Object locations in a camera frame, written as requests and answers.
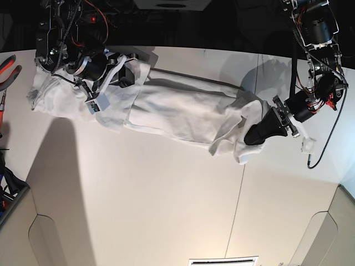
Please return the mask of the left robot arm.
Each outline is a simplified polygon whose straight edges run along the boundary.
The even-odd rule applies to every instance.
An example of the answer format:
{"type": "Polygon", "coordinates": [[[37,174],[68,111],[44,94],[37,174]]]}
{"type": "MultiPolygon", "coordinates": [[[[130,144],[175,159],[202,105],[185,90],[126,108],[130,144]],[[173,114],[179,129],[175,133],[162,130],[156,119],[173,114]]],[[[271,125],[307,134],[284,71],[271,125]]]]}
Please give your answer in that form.
{"type": "Polygon", "coordinates": [[[339,27],[329,1],[282,1],[281,6],[295,41],[306,54],[310,84],[304,86],[299,80],[294,48],[290,95],[285,101],[274,97],[275,106],[246,133],[244,142],[249,146],[261,145],[273,136],[287,136],[288,131],[297,137],[301,132],[297,122],[310,119],[324,105],[336,110],[348,88],[336,40],[339,27]]]}

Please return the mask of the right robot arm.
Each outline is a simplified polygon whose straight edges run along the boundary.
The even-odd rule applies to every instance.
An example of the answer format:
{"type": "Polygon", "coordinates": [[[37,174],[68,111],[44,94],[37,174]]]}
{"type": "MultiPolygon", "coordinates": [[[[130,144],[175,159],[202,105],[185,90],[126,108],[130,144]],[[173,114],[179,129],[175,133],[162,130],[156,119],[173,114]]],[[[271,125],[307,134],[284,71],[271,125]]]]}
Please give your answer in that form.
{"type": "Polygon", "coordinates": [[[40,7],[35,62],[45,72],[83,89],[89,99],[108,85],[134,85],[125,66],[134,56],[107,48],[119,14],[109,1],[41,1],[40,7]]]}

